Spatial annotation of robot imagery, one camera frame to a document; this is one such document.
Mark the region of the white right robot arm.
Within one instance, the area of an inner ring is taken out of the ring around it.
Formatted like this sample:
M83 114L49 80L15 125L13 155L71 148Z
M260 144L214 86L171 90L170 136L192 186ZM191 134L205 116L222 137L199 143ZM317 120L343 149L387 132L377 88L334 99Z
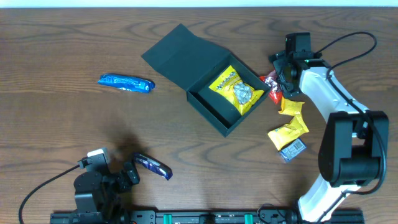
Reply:
M285 96L307 95L326 121L318 153L320 174L297 201L293 222L325 223L349 195L377 191L386 174L389 119L356 101L333 68L313 52L279 52L269 58Z

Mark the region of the red Hacks sweets bag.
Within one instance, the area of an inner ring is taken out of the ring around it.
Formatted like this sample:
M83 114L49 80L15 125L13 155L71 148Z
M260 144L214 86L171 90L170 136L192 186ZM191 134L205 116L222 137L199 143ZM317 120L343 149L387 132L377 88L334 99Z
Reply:
M278 75L275 70L270 72L267 76L259 77L262 82L264 82L269 88L269 98L277 105L282 99L282 90L277 83Z

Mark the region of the small blue barcode packet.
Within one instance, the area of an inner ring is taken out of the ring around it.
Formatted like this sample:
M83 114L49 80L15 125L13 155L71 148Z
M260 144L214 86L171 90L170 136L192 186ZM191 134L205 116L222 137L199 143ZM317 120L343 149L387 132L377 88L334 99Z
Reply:
M289 162L298 156L302 151L306 150L307 145L300 139L292 141L288 146L279 151L279 155L285 162Z

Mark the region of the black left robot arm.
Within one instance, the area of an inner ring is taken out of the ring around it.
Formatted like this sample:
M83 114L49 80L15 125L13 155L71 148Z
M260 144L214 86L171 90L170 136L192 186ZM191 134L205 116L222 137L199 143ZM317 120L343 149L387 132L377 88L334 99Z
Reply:
M140 182L133 162L112 173L106 162L86 166L79 175L75 188L76 211L70 223L132 223L131 213L121 205L120 194Z

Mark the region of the yellow double snack packet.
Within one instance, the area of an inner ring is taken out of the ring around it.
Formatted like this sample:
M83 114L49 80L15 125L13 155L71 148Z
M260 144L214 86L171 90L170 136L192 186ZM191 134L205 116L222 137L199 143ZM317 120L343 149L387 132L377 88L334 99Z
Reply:
M288 143L296 140L301 135L309 132L302 115L304 104L302 101L292 101L282 98L279 114L291 116L292 119L289 123L267 133L278 151L282 150Z

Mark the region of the yellow Hacks sweets bag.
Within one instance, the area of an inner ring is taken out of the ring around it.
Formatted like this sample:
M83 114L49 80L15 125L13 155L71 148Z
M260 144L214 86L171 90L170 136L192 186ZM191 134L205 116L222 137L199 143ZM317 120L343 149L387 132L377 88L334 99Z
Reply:
M230 65L209 86L230 102L240 115L246 114L264 94L264 90L255 90L244 83L239 73Z

